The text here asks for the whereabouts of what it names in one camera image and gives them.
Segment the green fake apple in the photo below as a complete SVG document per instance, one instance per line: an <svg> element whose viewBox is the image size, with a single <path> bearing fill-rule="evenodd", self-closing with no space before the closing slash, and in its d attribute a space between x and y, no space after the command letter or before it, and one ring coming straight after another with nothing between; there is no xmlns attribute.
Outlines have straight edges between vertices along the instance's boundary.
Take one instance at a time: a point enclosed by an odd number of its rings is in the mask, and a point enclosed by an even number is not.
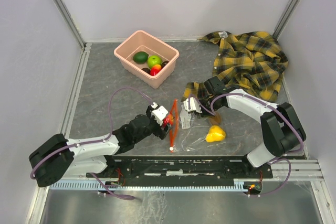
<svg viewBox="0 0 336 224"><path fill-rule="evenodd" d="M158 55L152 55L148 57L147 64L148 64L148 67L152 69L155 65L161 65L162 59Z"/></svg>

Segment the red fake tomato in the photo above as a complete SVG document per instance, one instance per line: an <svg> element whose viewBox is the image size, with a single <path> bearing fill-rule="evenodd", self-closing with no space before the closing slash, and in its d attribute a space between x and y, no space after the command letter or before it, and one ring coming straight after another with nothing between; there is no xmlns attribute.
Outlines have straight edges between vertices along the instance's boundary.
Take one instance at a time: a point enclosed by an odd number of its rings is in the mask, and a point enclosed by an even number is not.
<svg viewBox="0 0 336 224"><path fill-rule="evenodd" d="M174 116L169 113L163 120L162 127L165 128L166 126L173 126L174 125Z"/></svg>

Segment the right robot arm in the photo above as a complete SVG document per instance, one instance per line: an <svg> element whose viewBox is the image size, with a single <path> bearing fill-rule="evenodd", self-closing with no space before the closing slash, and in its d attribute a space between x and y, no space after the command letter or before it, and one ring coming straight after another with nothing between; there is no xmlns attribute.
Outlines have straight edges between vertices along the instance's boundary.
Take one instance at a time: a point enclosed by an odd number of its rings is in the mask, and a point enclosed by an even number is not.
<svg viewBox="0 0 336 224"><path fill-rule="evenodd" d="M218 77L205 82L207 95L190 94L183 102L188 113L210 117L222 107L237 110L261 125L263 142L242 159L241 172L254 177L260 167L282 156L304 149L306 133L293 108L287 102L276 104L254 97L236 86L227 88Z"/></svg>

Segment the dark green fake avocado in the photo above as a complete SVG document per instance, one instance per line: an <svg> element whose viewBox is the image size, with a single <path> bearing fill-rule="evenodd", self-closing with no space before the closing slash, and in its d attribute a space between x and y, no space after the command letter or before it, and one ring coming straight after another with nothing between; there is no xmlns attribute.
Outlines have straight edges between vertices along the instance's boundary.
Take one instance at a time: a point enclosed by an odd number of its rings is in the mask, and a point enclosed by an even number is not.
<svg viewBox="0 0 336 224"><path fill-rule="evenodd" d="M144 64L147 62L148 57L148 53L146 53L145 51L139 51L134 54L133 61L137 64Z"/></svg>

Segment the clear zip top bag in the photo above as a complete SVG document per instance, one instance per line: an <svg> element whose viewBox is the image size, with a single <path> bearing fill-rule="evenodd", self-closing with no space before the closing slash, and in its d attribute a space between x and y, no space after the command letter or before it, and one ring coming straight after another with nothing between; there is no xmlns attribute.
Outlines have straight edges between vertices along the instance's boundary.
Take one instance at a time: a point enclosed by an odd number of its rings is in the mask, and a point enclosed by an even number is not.
<svg viewBox="0 0 336 224"><path fill-rule="evenodd" d="M179 108L178 120L178 129L172 133L173 139L171 140L171 146L169 148L172 153L189 153L209 146L224 144L227 140L226 136L221 142L206 142L205 137L209 128L212 126L208 118L196 118L193 113L185 111L183 103Z"/></svg>

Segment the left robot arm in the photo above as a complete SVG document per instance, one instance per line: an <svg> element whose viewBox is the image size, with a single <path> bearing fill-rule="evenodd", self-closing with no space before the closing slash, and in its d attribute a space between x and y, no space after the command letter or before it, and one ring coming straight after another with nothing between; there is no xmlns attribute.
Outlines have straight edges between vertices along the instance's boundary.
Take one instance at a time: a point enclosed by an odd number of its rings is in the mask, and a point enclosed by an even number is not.
<svg viewBox="0 0 336 224"><path fill-rule="evenodd" d="M171 112L154 103L145 114L137 115L107 135L72 139L62 133L55 134L30 154L30 177L39 187L87 173L110 177L116 171L116 164L111 160L113 155L128 152L150 135L165 139L173 121Z"/></svg>

